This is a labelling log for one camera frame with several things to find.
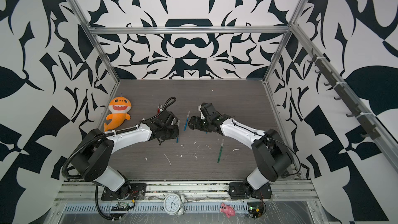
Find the blue knife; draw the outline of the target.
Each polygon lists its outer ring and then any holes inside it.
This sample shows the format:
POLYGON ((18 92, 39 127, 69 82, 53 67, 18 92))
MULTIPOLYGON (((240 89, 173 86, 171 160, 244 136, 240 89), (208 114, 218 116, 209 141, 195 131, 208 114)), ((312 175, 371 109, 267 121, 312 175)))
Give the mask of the blue knife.
POLYGON ((186 129, 187 129, 189 118, 190 118, 190 111, 188 111, 183 131, 186 131, 186 129))
POLYGON ((179 142, 179 128, 180 128, 180 120, 177 121, 177 137, 176 137, 176 143, 179 142))

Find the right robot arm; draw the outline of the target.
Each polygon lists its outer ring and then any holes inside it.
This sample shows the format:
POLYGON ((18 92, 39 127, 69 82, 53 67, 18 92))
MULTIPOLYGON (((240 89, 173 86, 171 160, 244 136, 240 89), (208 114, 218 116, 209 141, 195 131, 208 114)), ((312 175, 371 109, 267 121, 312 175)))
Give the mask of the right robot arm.
POLYGON ((274 130, 257 130, 244 125, 234 117, 218 112, 211 103, 203 103, 200 116, 192 116, 187 126, 192 130, 214 132, 232 138, 249 147, 257 167, 245 179, 252 190, 259 190, 269 182, 275 182, 294 163, 290 147, 274 130))

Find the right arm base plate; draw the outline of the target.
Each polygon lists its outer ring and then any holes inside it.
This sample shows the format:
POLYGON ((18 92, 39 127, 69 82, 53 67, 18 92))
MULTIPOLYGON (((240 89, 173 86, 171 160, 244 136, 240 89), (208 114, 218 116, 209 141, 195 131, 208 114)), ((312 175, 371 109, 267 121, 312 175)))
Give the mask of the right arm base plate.
POLYGON ((247 182, 229 183, 228 194, 233 200, 242 200, 249 198, 270 199, 273 195, 269 183, 263 185, 260 189, 253 189, 247 182))

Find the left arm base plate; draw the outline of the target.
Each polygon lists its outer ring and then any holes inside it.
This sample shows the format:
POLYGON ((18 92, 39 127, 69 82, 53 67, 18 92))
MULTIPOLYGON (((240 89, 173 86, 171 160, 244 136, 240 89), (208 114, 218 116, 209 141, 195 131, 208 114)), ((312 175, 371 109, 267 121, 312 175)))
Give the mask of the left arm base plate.
POLYGON ((147 184, 132 183, 123 185, 117 191, 111 191, 105 187, 101 200, 102 201, 124 201, 124 200, 141 200, 146 194, 147 184))

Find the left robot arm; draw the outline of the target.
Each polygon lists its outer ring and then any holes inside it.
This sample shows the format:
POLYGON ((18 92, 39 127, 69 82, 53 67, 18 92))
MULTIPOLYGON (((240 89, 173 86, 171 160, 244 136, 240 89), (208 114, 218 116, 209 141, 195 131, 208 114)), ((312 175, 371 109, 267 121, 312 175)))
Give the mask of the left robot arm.
POLYGON ((129 180, 109 165, 113 153, 137 143, 157 140, 162 144, 179 136, 178 118, 170 111, 122 130, 92 130, 62 167, 66 179, 84 179, 125 199, 131 191, 129 180))

